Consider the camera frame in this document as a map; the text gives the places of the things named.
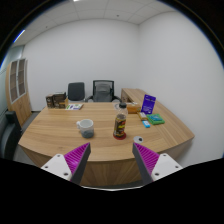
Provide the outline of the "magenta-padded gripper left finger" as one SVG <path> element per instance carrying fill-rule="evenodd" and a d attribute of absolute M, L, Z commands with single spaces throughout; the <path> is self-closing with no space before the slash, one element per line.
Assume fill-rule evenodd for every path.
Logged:
<path fill-rule="evenodd" d="M 56 154 L 42 166 L 42 169 L 65 180 L 79 184 L 90 153 L 90 144 L 86 143 L 65 155 Z"/>

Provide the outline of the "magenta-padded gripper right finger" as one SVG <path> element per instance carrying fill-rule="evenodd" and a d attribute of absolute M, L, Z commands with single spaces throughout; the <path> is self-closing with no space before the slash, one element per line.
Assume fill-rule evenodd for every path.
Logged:
<path fill-rule="evenodd" d="M 158 154 L 138 143 L 132 150 L 144 185 L 159 180 L 182 169 L 167 153 Z"/>

